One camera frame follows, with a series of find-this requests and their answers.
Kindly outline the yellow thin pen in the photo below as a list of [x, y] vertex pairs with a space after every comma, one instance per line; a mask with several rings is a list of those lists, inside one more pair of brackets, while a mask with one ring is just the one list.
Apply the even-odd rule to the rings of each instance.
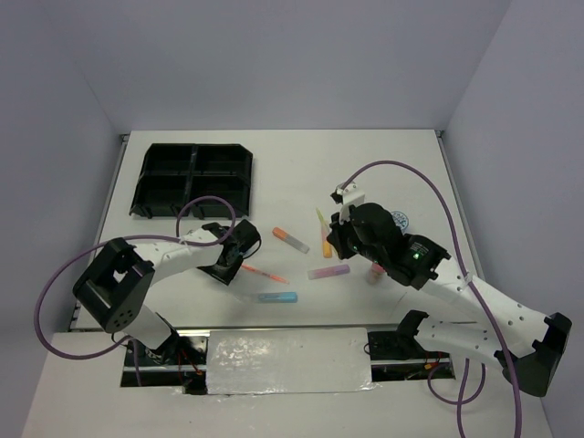
[[318, 208], [316, 208], [316, 213], [317, 213], [318, 220], [320, 223], [321, 237], [323, 240], [325, 240], [329, 234], [329, 224], [326, 221], [323, 213]]

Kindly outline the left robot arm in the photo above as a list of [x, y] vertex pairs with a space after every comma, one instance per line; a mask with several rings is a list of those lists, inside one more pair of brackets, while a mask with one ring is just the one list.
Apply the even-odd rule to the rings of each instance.
[[157, 363], [166, 364], [190, 349], [189, 342], [145, 305], [150, 288], [163, 279], [198, 269], [229, 285], [244, 255], [261, 242], [246, 220], [231, 234], [218, 223], [205, 224], [175, 241], [132, 245], [108, 241], [73, 286], [73, 294], [101, 328], [136, 339]]

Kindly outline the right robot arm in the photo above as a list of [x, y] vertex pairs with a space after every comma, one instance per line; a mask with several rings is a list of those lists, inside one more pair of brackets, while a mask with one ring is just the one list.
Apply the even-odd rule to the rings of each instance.
[[524, 393], [547, 395], [568, 343], [569, 318], [528, 308], [481, 278], [464, 274], [446, 249], [423, 235], [405, 234], [376, 203], [333, 214], [329, 229], [327, 240], [340, 258], [362, 256], [395, 282], [442, 300], [473, 323], [460, 328], [411, 310], [396, 337], [403, 355], [417, 357], [424, 350], [466, 355], [500, 370]]

